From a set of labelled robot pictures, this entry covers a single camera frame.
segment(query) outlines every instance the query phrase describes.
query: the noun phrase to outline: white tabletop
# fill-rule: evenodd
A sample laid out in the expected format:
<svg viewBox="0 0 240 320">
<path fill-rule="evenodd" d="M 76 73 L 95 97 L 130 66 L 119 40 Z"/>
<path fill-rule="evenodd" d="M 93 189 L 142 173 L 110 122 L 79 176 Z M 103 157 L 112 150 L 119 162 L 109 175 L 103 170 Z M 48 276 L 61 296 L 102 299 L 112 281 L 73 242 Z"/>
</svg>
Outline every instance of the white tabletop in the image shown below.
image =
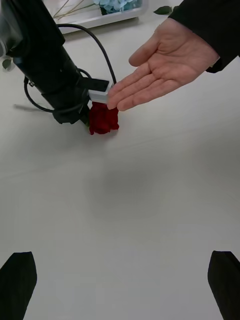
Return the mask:
<svg viewBox="0 0 240 320">
<path fill-rule="evenodd" d="M 164 20 L 159 5 L 95 30 L 118 79 Z M 92 39 L 76 32 L 65 47 L 109 77 Z M 238 60 L 121 113 L 117 134 L 34 110 L 17 68 L 1 71 L 0 101 L 0 265 L 33 252 L 26 320 L 221 319 L 207 271 L 213 250 L 240 258 Z"/>
</svg>

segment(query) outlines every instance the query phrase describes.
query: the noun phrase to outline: black robotic arm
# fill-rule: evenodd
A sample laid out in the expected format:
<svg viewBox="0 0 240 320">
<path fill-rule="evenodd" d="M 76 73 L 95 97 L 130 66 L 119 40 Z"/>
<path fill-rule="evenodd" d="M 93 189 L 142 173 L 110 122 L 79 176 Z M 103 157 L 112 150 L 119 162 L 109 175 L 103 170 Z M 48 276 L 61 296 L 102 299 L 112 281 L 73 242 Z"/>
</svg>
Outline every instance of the black robotic arm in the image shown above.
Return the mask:
<svg viewBox="0 0 240 320">
<path fill-rule="evenodd" d="M 59 123 L 74 124 L 86 115 L 90 90 L 107 92 L 109 81 L 92 79 L 78 69 L 63 47 L 65 39 L 59 27 L 73 27 L 90 34 L 100 46 L 116 82 L 109 58 L 99 40 L 78 25 L 56 25 L 42 0 L 1 0 L 0 56 L 13 57 L 24 73 L 24 90 L 38 108 L 51 112 Z M 35 86 L 53 107 L 37 105 L 28 94 L 28 84 Z"/>
</svg>

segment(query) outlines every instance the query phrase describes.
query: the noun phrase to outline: hand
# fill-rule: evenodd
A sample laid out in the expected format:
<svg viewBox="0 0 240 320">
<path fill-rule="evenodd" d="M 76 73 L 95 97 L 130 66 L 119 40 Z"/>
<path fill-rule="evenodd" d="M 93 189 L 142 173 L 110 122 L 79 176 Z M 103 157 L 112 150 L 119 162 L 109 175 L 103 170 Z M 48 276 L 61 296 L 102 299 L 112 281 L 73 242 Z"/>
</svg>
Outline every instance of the hand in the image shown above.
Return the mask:
<svg viewBox="0 0 240 320">
<path fill-rule="evenodd" d="M 129 59 L 138 68 L 110 90 L 108 108 L 125 111 L 162 97 L 195 80 L 218 58 L 203 39 L 168 18 Z"/>
</svg>

